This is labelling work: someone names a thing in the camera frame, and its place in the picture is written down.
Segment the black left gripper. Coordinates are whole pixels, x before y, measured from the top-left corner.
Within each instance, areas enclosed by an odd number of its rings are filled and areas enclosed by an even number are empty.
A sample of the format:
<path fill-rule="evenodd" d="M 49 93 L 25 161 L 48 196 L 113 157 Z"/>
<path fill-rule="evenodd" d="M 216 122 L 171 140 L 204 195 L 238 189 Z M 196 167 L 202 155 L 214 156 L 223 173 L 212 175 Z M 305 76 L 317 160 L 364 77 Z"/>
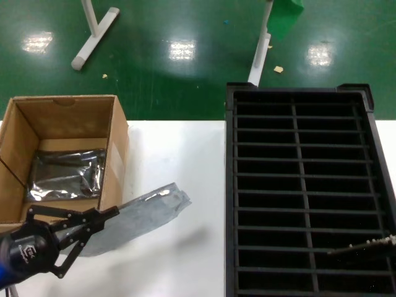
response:
<path fill-rule="evenodd" d="M 35 215 L 60 218 L 51 223 L 35 221 Z M 52 231 L 61 231 L 75 226 L 86 226 L 91 231 L 101 231 L 105 222 L 119 215 L 117 207 L 104 211 L 91 208 L 83 212 L 33 205 L 27 210 L 26 223 L 9 235 L 8 268 L 12 279 L 24 281 L 39 273 L 51 272 L 63 278 L 80 255 L 91 237 L 89 231 L 79 230 L 57 240 Z M 61 251 L 74 245 L 64 262 L 57 266 Z"/>

